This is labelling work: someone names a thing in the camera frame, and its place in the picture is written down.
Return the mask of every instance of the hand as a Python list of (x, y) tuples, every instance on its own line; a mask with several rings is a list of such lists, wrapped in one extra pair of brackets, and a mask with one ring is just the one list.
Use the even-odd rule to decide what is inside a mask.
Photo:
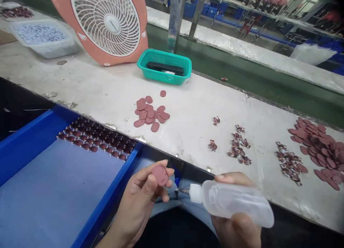
[[(215, 176), (216, 182), (254, 186), (250, 178), (241, 172)], [(253, 224), (244, 213), (235, 213), (231, 219), (211, 216), (212, 224), (223, 247), (260, 248), (262, 228)]]
[[(133, 247), (147, 225), (156, 199), (161, 196), (163, 202), (169, 201), (167, 190), (158, 186), (152, 174), (157, 164), (165, 168), (168, 177), (174, 174), (174, 169), (166, 168), (167, 159), (134, 174), (124, 190), (115, 220), (97, 248)], [(170, 188), (172, 184), (169, 180), (165, 186)]]

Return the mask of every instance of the row of patches in tray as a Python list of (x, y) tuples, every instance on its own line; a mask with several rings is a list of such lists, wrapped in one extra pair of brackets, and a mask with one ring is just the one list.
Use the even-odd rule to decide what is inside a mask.
[(121, 160), (127, 159), (137, 143), (84, 117), (79, 117), (56, 137), (92, 152), (100, 148)]

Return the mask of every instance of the white plastic bag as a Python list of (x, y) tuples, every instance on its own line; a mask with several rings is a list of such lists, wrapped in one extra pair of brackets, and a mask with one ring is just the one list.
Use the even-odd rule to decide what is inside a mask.
[(298, 61), (309, 63), (311, 65), (318, 65), (325, 62), (337, 52), (330, 48), (320, 47), (317, 44), (301, 44), (294, 48), (291, 58)]

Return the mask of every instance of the fan center hub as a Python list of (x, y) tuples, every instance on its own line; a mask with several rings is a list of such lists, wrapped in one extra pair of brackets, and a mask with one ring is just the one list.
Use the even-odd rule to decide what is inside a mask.
[(112, 14), (108, 14), (105, 16), (104, 23), (106, 28), (113, 33), (114, 35), (118, 35), (121, 32), (121, 24), (119, 20)]

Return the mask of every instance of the squeeze bottle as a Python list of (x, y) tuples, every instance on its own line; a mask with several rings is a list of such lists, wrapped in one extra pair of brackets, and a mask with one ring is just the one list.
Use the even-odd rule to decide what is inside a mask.
[(211, 215), (230, 219), (233, 214), (243, 212), (256, 225), (271, 228), (274, 224), (269, 202), (255, 187), (208, 180), (202, 185), (192, 183), (189, 195), (192, 202), (203, 203)]

